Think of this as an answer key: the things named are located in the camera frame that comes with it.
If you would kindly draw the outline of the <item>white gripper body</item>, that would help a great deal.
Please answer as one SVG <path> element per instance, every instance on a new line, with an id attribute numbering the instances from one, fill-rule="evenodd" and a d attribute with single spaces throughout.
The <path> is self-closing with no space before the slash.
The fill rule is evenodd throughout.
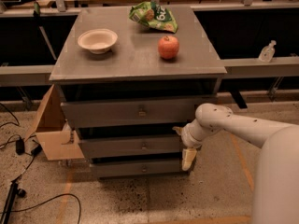
<path id="1" fill-rule="evenodd" d="M 202 132 L 198 125 L 188 123 L 182 128 L 181 140 L 187 148 L 199 148 L 202 141 Z"/>

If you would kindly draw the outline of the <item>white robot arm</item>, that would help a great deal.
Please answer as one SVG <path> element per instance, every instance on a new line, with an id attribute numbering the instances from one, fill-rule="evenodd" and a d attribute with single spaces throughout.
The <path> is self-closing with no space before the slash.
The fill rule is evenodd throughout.
<path id="1" fill-rule="evenodd" d="M 205 138 L 224 130 L 261 150 L 258 160 L 251 224 L 299 224 L 299 126 L 239 116 L 223 105 L 202 104 L 195 119 L 173 128 L 185 146 L 182 169 L 191 168 Z"/>

